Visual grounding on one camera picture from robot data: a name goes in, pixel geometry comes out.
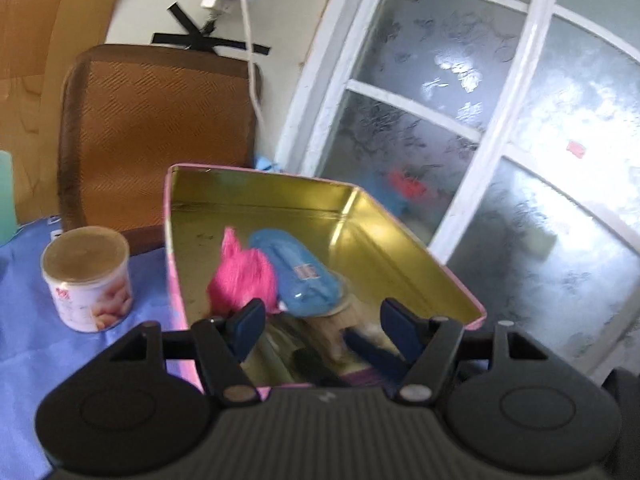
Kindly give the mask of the pink macaron biscuit tin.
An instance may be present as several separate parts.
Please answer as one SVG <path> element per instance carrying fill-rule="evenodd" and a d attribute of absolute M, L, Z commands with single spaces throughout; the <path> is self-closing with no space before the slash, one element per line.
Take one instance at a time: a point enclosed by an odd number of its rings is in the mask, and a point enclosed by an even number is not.
<path fill-rule="evenodd" d="M 476 330 L 482 305 L 400 221 L 358 186 L 255 170 L 172 166 L 164 192 L 168 290 L 180 327 L 210 312 L 209 283 L 224 257 L 260 250 L 276 280 L 276 313 L 244 362 L 261 386 L 297 382 L 292 351 L 316 348 L 357 386 L 381 376 L 348 351 L 346 327 L 390 348 L 380 326 L 386 298 L 422 318 L 448 316 Z"/>

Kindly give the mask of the blue patterned tablecloth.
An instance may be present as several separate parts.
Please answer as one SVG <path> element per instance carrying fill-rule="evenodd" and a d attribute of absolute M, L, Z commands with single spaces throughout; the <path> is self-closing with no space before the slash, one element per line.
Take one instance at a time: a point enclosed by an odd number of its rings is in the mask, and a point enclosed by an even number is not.
<path fill-rule="evenodd" d="M 35 434 L 40 401 L 98 353 L 143 321 L 175 330 L 160 248 L 129 261 L 134 310 L 111 330 L 83 334 L 58 317 L 40 271 L 44 248 L 61 229 L 60 219 L 22 226 L 1 247 L 1 446 L 3 479 L 41 479 L 50 471 Z"/>

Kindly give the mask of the white framed glass door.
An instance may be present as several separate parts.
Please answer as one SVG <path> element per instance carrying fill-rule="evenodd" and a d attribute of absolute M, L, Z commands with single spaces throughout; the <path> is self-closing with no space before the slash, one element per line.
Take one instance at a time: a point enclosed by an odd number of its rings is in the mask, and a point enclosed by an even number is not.
<path fill-rule="evenodd" d="M 276 159 L 593 379 L 638 370 L 639 0 L 329 0 Z"/>

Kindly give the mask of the pink fuzzy soft toy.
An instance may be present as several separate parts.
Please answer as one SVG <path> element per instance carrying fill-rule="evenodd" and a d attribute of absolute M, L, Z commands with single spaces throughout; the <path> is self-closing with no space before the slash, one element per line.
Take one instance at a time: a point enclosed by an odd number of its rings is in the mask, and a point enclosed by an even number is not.
<path fill-rule="evenodd" d="M 262 300 L 268 315 L 280 312 L 273 265 L 261 250 L 243 248 L 230 226 L 224 229 L 219 266 L 206 292 L 210 314 L 222 318 L 230 318 L 254 299 Z"/>

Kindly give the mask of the clear bag with pads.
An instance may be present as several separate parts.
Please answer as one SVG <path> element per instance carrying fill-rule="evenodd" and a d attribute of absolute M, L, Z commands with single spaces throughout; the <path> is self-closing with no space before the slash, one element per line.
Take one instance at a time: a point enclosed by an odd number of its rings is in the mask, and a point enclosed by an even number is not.
<path fill-rule="evenodd" d="M 364 369 L 363 360 L 347 348 L 343 332 L 348 328 L 382 346 L 386 336 L 380 319 L 355 295 L 348 294 L 329 314 L 296 318 L 288 312 L 271 315 L 258 343 L 242 364 L 258 386 L 297 384 L 304 376 L 294 364 L 297 350 L 314 352 L 332 372 L 344 375 Z"/>

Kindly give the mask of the teal plastic cup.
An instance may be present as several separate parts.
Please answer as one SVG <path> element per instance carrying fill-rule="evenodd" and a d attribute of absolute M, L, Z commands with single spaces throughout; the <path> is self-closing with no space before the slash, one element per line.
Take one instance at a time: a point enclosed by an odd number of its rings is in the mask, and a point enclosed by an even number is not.
<path fill-rule="evenodd" d="M 0 151 L 0 245 L 12 240 L 17 229 L 12 156 Z"/>

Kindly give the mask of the blue plastic wipes pack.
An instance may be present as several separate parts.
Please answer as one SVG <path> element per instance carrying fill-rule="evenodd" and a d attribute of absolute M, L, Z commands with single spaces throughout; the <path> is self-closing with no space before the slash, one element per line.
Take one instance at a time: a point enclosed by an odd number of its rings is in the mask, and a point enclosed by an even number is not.
<path fill-rule="evenodd" d="M 329 314 L 341 300 L 338 279 L 290 233 L 263 229 L 254 232 L 250 248 L 261 250 L 278 278 L 278 298 L 285 311 L 296 318 Z"/>

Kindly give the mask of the wood pattern wall panel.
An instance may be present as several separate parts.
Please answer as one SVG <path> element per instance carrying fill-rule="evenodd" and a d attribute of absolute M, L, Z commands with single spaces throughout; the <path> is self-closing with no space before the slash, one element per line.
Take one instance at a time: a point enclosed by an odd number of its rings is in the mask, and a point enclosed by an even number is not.
<path fill-rule="evenodd" d="M 74 59 L 102 42 L 117 0 L 1 0 L 1 147 L 19 222 L 58 210 L 58 128 Z"/>

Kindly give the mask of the white round snack can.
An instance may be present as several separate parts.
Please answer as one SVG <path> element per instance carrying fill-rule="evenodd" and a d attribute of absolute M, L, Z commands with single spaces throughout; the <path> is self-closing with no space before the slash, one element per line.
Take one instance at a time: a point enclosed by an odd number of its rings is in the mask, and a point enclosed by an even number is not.
<path fill-rule="evenodd" d="M 122 322 L 134 294 L 129 244 L 104 226 L 60 234 L 43 251 L 40 266 L 61 321 L 76 332 L 97 333 Z"/>

